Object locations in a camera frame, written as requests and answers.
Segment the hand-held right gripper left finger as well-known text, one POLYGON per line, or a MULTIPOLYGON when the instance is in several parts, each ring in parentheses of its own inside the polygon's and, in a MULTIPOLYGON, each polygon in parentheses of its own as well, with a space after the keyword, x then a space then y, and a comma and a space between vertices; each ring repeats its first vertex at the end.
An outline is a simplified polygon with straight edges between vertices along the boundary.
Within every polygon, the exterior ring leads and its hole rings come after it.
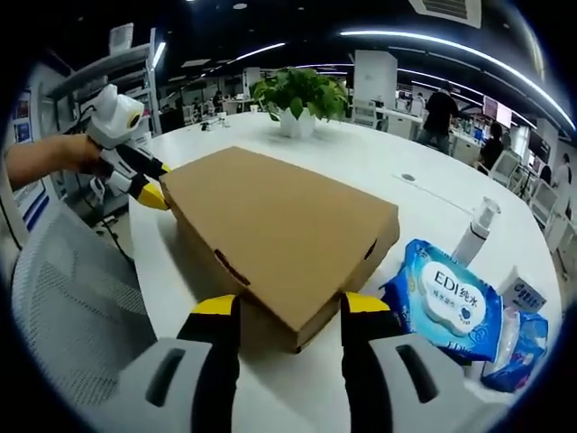
POLYGON ((161 338, 121 373, 107 403, 110 432, 229 432, 240 375, 240 300, 206 299, 174 338, 161 338))

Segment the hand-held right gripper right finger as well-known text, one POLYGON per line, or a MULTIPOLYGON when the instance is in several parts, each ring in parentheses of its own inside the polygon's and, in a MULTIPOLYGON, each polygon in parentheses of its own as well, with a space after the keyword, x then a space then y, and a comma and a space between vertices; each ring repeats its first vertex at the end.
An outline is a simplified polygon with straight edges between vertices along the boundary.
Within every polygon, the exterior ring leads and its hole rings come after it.
POLYGON ((404 334, 380 299, 341 299, 342 374, 353 432, 489 432, 496 406, 465 385, 458 363, 404 334))

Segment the person's left hand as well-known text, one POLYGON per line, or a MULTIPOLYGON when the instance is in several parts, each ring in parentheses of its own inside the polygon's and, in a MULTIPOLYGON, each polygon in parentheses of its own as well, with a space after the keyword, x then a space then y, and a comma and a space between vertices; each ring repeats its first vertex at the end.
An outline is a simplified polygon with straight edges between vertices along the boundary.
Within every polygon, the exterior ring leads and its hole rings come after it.
POLYGON ((107 164, 100 158, 100 149, 87 134, 57 136, 57 163, 60 170, 104 176, 107 164))

